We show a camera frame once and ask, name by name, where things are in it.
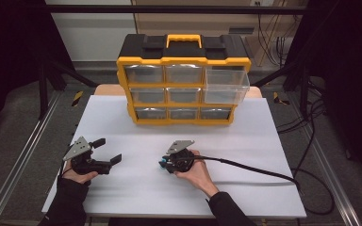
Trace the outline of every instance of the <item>black floor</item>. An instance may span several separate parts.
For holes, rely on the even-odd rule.
[[[105,82],[105,78],[100,79],[100,82]],[[108,78],[107,82],[112,83],[112,78]],[[84,91],[80,102],[77,106],[72,106],[74,96],[80,90]],[[288,101],[291,101],[289,97],[295,93],[287,94],[276,85],[269,85],[261,90],[263,96],[268,100],[275,125],[285,124],[297,118],[293,105],[288,105]],[[275,91],[283,103],[274,102]],[[73,138],[73,132],[76,130],[89,96],[93,92],[94,89],[76,83],[69,84],[63,92],[50,91],[52,96],[59,95],[58,106],[43,130],[24,171],[19,172],[21,177],[10,194],[8,202],[2,207],[0,222],[11,220],[12,225],[13,222],[17,222],[18,225],[27,225],[26,222],[29,222],[29,225],[36,225],[36,222],[42,218],[41,209],[47,191],[55,180],[63,153]],[[317,95],[310,94],[311,103],[318,98]],[[38,122],[39,109],[37,83],[16,89],[7,98],[6,106],[0,114],[0,188],[15,166]],[[328,116],[319,115],[315,119],[315,128],[315,138],[320,143],[346,192],[348,202],[362,224],[362,166],[354,159],[346,158],[344,145],[340,142],[336,129]],[[281,134],[280,139],[289,166],[296,167],[308,143],[304,128]],[[313,150],[309,150],[302,169],[323,179],[321,166],[316,161]],[[323,185],[313,177],[301,172],[298,173],[297,179],[303,187],[304,206],[315,212],[327,211],[332,205],[332,201]],[[340,213],[344,207],[337,205],[330,214],[325,216],[307,213],[308,217],[301,219],[301,223],[303,225],[349,225],[346,224],[346,219],[344,220],[343,214]],[[107,219],[94,218],[93,221],[107,222]],[[267,221],[268,225],[297,225],[296,220],[267,219]]]

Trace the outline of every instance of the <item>storage organizer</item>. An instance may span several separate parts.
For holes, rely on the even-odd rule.
[[[127,35],[117,60],[137,124],[230,124],[249,90],[251,67],[238,35]]]

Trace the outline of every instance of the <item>white table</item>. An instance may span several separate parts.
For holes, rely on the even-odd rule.
[[[74,140],[104,137],[107,144],[92,157],[108,161],[122,153],[123,161],[109,175],[93,179],[84,202],[90,216],[134,218],[213,218],[206,195],[157,163],[173,141],[192,139],[190,149],[291,176],[266,99],[245,99],[231,125],[136,125],[123,96],[91,96]],[[296,186],[220,162],[206,160],[219,190],[227,191],[252,218],[305,218]],[[42,212],[56,194],[52,186]]]

